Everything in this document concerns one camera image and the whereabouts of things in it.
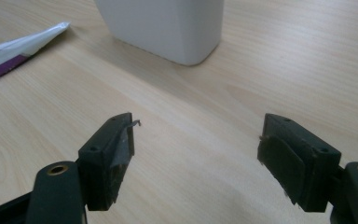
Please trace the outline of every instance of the white and purple packet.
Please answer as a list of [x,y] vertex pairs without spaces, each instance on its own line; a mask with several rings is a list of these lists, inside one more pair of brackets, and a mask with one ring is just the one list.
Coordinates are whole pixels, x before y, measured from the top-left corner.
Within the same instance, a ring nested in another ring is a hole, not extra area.
[[61,22],[40,33],[0,44],[0,77],[24,63],[68,26],[69,22]]

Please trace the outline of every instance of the table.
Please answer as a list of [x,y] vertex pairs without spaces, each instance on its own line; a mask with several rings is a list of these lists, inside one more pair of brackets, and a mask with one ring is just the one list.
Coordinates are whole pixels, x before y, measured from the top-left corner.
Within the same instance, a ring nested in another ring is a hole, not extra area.
[[0,204],[74,161],[132,112],[136,154],[117,203],[89,223],[328,223],[292,206],[256,159],[264,115],[358,161],[358,1],[225,2],[222,41],[186,67],[114,39],[91,0],[0,1],[0,43],[70,21],[0,78]]

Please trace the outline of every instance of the white bin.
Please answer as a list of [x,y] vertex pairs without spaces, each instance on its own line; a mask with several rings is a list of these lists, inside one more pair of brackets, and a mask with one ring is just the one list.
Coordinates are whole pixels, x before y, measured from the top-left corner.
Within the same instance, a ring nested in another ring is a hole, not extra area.
[[201,63],[220,41],[224,0],[95,2],[113,36],[176,63]]

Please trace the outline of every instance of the wooden table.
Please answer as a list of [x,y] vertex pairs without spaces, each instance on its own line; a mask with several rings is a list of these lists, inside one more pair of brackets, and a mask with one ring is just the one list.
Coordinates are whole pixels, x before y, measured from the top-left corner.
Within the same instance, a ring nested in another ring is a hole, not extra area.
[[191,67],[114,39],[91,0],[0,1],[0,43],[60,21],[65,34],[0,78],[0,204],[130,111],[136,155],[89,223],[329,223],[331,206],[292,206],[256,150],[274,113],[358,161],[358,1],[227,0],[220,45]]

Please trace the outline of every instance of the purple stripe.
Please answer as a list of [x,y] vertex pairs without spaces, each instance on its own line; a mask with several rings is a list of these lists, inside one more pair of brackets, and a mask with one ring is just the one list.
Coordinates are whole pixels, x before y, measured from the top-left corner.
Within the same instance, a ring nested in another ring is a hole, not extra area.
[[8,72],[10,72],[13,68],[19,66],[24,63],[28,57],[23,55],[18,55],[4,63],[0,64],[0,77]]

